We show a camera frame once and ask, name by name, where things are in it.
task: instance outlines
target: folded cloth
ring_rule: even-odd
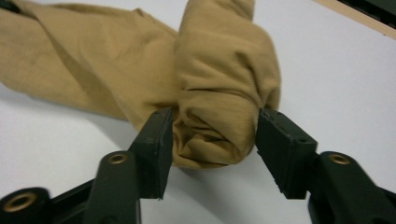
[[[174,165],[235,164],[253,147],[259,107],[280,77],[253,1],[190,0],[179,33],[140,9],[13,1],[0,11],[0,80],[15,91],[140,130],[174,108]]]

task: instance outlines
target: white surface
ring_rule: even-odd
[[[83,1],[141,7],[177,29],[186,1]],[[283,75],[280,110],[319,141],[355,158],[396,191],[396,41],[310,0],[257,1]],[[0,197],[46,187],[56,196],[94,177],[126,149],[129,123],[30,98],[0,85]],[[171,169],[164,201],[143,200],[144,223],[310,223],[306,201],[287,201],[261,158],[212,171]]]

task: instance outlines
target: fabric fold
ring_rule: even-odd
[[[235,164],[259,107],[276,108],[273,44],[253,1],[190,0],[179,33],[141,9],[13,1],[0,13],[0,80],[15,91],[128,119],[174,108],[174,165]]]

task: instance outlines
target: tan cloth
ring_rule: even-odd
[[[275,51],[253,1],[190,0],[179,34],[140,9],[14,3],[21,15],[0,11],[1,82],[137,130],[172,106],[176,166],[238,163],[259,107],[277,107]]]

